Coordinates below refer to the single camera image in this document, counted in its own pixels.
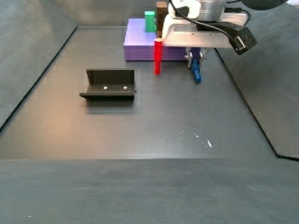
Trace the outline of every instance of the blue tool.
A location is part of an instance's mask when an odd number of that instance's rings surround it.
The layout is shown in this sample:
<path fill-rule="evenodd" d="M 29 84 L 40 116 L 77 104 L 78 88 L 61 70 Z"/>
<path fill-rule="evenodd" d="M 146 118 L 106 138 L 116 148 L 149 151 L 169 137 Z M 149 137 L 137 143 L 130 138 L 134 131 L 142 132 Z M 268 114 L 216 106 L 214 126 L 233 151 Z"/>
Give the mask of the blue tool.
<path fill-rule="evenodd" d="M 192 71 L 192 76 L 193 76 L 194 82 L 200 83 L 201 82 L 200 62 L 194 58 L 190 59 L 190 71 Z"/>

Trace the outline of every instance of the cable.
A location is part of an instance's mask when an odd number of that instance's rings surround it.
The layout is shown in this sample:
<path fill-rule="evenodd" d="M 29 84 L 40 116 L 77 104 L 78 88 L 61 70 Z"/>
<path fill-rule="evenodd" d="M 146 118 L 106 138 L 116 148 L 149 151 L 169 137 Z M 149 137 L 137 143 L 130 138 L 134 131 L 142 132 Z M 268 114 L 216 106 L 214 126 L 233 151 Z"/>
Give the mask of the cable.
<path fill-rule="evenodd" d="M 244 23 L 244 25 L 246 25 L 246 24 L 248 24 L 248 21 L 249 21 L 249 19 L 250 19 L 250 15 L 249 15 L 249 12 L 248 12 L 246 10 L 242 10 L 242 9 L 241 9 L 241 11 L 244 11 L 244 12 L 246 13 L 246 22 Z"/>
<path fill-rule="evenodd" d="M 240 0 L 229 1 L 229 2 L 226 2 L 226 4 L 233 4 L 233 3 L 237 3 L 237 2 L 240 2 Z"/>
<path fill-rule="evenodd" d="M 186 18 L 186 17 L 177 11 L 177 9 L 174 8 L 174 6 L 173 6 L 173 1 L 172 1 L 172 0 L 169 0 L 169 4 L 172 5 L 172 8 L 173 8 L 174 12 L 176 12 L 176 13 L 180 15 L 180 17 L 182 17 L 186 21 L 189 21 L 190 23 L 193 23 L 193 24 L 196 24 L 196 25 L 206 26 L 206 27 L 209 27 L 210 29 L 213 29 L 213 30 L 221 32 L 221 33 L 222 33 L 222 34 L 224 34 L 224 35 L 233 41 L 233 38 L 229 36 L 229 34 L 228 34 L 225 31 L 222 31 L 220 28 L 217 28 L 216 26 L 209 25 L 209 24 L 204 24 L 204 23 L 201 23 L 201 22 L 198 22 L 198 21 L 194 21 L 194 20 Z"/>
<path fill-rule="evenodd" d="M 241 8 L 225 8 L 224 9 L 224 12 L 226 12 L 226 13 L 229 13 L 229 12 L 240 13 L 241 11 L 246 13 L 246 22 L 244 23 L 244 25 L 246 25 L 248 21 L 250 19 L 249 12 L 246 10 L 242 10 Z"/>

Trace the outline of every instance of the purple block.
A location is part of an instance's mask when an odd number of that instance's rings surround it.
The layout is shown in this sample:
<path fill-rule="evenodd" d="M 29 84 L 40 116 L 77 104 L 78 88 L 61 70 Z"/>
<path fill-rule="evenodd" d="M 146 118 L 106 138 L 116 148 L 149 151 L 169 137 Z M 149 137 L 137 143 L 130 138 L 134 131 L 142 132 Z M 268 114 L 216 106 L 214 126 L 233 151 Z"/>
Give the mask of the purple block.
<path fill-rule="evenodd" d="M 145 20 L 129 18 L 125 29 L 125 60 L 154 60 L 154 32 L 145 32 Z M 185 48 L 162 47 L 162 60 L 185 60 Z"/>

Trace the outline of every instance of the black bracket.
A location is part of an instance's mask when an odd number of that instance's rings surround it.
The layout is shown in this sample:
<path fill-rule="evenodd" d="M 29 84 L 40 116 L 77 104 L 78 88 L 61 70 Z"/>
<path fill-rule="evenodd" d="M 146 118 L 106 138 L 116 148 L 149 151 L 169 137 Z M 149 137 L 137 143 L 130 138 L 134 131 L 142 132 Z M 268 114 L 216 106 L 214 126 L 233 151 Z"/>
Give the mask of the black bracket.
<path fill-rule="evenodd" d="M 88 69 L 88 91 L 78 95 L 88 100 L 134 99 L 134 70 L 129 69 Z"/>

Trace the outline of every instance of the gray wall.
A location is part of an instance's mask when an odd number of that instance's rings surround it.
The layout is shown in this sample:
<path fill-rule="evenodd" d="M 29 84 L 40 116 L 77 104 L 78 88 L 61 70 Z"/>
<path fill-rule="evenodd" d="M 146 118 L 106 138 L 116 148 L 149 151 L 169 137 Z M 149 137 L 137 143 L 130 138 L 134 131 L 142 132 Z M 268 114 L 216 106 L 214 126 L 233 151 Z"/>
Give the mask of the gray wall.
<path fill-rule="evenodd" d="M 0 0 L 0 128 L 76 24 L 46 0 Z"/>
<path fill-rule="evenodd" d="M 250 13 L 257 45 L 218 54 L 276 153 L 299 158 L 299 10 L 285 3 Z"/>
<path fill-rule="evenodd" d="M 122 26 L 154 10 L 154 0 L 52 0 L 78 25 Z"/>

